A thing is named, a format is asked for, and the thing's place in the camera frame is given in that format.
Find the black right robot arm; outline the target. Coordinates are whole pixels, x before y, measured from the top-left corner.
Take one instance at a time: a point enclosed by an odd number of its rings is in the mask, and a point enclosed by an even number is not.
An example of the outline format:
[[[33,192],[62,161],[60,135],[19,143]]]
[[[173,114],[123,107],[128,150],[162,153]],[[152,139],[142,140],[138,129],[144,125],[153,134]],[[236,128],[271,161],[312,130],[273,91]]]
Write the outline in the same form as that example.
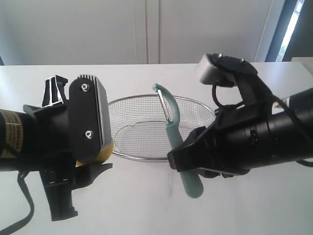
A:
[[[170,167],[205,178],[228,178],[288,162],[312,166],[312,89],[290,96],[287,108],[273,113],[276,102],[218,109],[211,125],[194,129],[168,153]]]

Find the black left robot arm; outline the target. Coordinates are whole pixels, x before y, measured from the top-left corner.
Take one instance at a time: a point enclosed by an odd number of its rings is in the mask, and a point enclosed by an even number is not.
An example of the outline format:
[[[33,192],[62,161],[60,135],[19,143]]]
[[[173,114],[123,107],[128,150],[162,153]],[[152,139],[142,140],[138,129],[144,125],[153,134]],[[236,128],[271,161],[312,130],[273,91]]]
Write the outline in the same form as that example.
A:
[[[94,75],[54,75],[40,107],[0,112],[0,169],[17,171],[20,184],[38,172],[54,221],[77,216],[72,192],[112,167],[113,146],[107,92]]]

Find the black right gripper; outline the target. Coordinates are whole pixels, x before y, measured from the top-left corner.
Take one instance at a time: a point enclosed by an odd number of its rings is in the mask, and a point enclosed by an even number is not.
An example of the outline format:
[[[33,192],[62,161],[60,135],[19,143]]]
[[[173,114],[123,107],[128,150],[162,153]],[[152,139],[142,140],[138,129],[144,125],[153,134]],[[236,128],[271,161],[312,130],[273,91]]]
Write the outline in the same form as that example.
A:
[[[270,116],[270,102],[220,106],[211,136],[207,128],[198,127],[167,154],[171,169],[213,179],[242,176],[271,165]]]

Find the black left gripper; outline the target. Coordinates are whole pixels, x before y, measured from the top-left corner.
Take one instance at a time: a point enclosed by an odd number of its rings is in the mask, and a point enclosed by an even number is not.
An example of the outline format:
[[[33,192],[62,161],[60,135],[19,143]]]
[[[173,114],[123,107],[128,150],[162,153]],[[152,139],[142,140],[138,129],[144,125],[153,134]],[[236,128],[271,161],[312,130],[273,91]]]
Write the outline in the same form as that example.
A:
[[[72,189],[85,188],[113,164],[85,164],[75,168],[69,141],[67,98],[64,87],[68,80],[54,75],[45,81],[42,107],[24,105],[34,134],[31,153],[23,171],[40,171],[52,221],[77,216],[72,205]]]

